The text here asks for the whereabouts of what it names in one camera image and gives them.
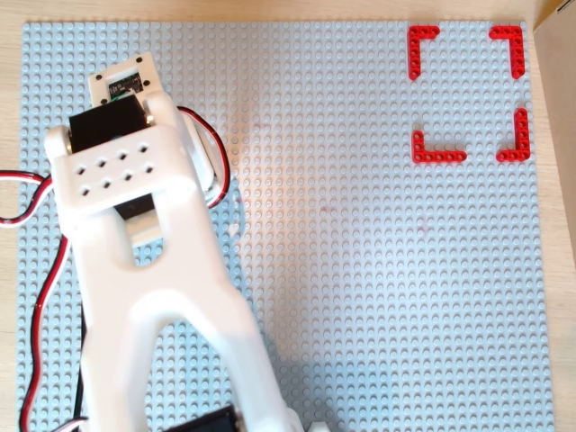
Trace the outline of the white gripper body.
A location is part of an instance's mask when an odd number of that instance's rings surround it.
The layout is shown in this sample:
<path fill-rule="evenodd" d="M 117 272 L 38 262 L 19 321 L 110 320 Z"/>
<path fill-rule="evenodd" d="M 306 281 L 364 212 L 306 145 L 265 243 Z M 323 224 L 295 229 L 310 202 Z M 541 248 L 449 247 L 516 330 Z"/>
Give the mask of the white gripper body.
<path fill-rule="evenodd" d="M 216 201 L 223 189 L 223 163 L 215 138 L 194 117 L 184 117 L 191 136 L 189 154 L 198 175 L 204 199 Z"/>

